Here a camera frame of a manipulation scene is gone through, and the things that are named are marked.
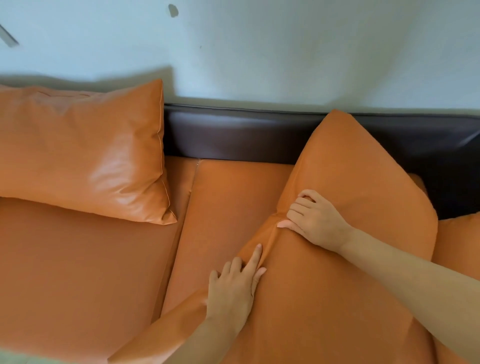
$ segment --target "orange leather pillow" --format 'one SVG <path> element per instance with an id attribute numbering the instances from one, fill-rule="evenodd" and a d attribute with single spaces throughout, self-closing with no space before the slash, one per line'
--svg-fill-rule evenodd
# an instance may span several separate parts
<path id="1" fill-rule="evenodd" d="M 438 222 L 432 261 L 480 280 L 480 212 Z M 439 364 L 467 364 L 467 361 L 434 339 Z"/>
<path id="2" fill-rule="evenodd" d="M 437 216 L 425 193 L 355 119 L 332 111 L 305 146 L 277 205 L 244 246 L 267 267 L 252 313 L 224 363 L 392 363 L 412 316 L 380 283 L 339 255 L 276 224 L 315 189 L 351 225 L 430 260 Z M 207 289 L 115 353 L 112 363 L 161 362 L 205 317 Z"/>
<path id="3" fill-rule="evenodd" d="M 170 224 L 163 83 L 106 94 L 0 86 L 0 196 Z"/>

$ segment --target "orange sofa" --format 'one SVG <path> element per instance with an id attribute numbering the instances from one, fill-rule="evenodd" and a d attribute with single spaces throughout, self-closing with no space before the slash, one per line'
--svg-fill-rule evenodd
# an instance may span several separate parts
<path id="1" fill-rule="evenodd" d="M 220 270 L 274 213 L 292 164 L 323 117 L 166 106 L 165 166 L 175 224 L 0 198 L 0 348 L 106 363 L 205 286 L 208 273 Z M 357 119 L 407 171 L 424 178 L 439 217 L 478 209 L 478 194 L 461 198 L 474 188 L 469 168 L 476 160 L 467 163 L 465 155 L 479 145 L 478 119 Z M 453 152 L 445 157 L 445 151 Z M 455 153 L 470 178 L 457 173 L 448 184 L 440 177 L 460 165 Z M 426 168 L 433 160 L 437 167 Z M 414 320 L 396 363 L 435 362 L 432 338 Z"/>

